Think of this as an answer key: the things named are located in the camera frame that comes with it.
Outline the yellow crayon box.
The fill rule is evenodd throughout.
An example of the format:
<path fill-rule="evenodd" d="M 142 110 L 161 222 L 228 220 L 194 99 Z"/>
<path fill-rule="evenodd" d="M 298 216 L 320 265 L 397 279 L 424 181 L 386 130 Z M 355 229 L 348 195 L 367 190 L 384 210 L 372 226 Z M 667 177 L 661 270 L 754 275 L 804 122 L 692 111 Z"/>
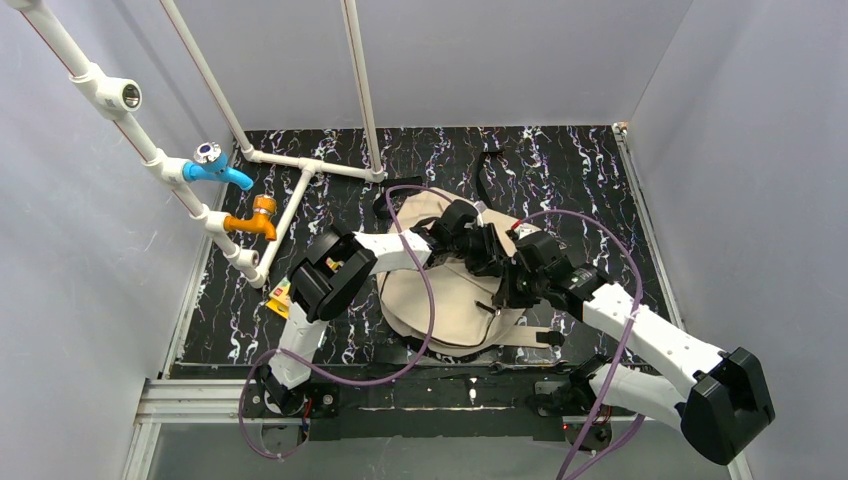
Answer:
<path fill-rule="evenodd" d="M 270 288 L 268 292 L 266 306 L 283 319 L 289 318 L 289 290 L 290 281 L 284 277 L 274 287 Z"/>

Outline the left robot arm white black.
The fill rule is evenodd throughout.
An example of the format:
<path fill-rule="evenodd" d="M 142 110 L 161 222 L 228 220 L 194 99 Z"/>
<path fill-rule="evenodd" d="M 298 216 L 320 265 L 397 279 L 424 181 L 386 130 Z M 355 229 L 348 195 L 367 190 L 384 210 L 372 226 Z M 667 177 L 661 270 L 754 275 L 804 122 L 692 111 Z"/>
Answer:
<path fill-rule="evenodd" d="M 345 383 L 313 362 L 328 324 L 345 313 L 366 281 L 384 280 L 413 272 L 425 294 L 423 338 L 416 356 L 422 358 L 436 337 L 441 307 L 436 278 L 450 259 L 463 262 L 473 276 L 499 277 L 508 252 L 496 226 L 465 200 L 447 204 L 438 216 L 388 233 L 353 232 L 332 225 L 293 265 L 288 280 L 288 315 L 277 348 L 253 378 L 257 387 L 279 408 L 313 373 Z"/>

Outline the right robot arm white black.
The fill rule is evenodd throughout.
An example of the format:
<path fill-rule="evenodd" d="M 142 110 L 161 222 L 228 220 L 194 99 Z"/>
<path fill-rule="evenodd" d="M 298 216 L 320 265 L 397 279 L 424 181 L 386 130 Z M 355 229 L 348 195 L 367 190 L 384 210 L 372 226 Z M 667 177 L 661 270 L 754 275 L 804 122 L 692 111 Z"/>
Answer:
<path fill-rule="evenodd" d="M 759 358 L 701 341 L 635 301 L 591 264 L 573 265 L 547 232 L 519 226 L 494 303 L 529 308 L 546 301 L 626 346 L 654 370 L 613 360 L 585 362 L 572 374 L 585 398 L 642 414 L 680 431 L 707 460 L 727 465 L 776 418 Z"/>

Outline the beige student backpack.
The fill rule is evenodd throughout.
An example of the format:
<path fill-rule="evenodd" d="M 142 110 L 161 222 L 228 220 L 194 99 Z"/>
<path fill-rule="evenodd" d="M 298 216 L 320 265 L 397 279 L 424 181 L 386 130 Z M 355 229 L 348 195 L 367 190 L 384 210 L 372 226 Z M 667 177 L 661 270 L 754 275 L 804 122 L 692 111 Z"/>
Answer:
<path fill-rule="evenodd" d="M 493 346 L 547 349 L 561 346 L 564 335 L 545 327 L 522 325 L 524 309 L 491 306 L 496 277 L 471 275 L 462 260 L 448 259 L 427 271 L 435 304 L 431 352 L 453 357 L 480 353 Z M 381 311 L 389 326 L 411 344 L 429 328 L 429 297 L 416 269 L 376 275 Z"/>

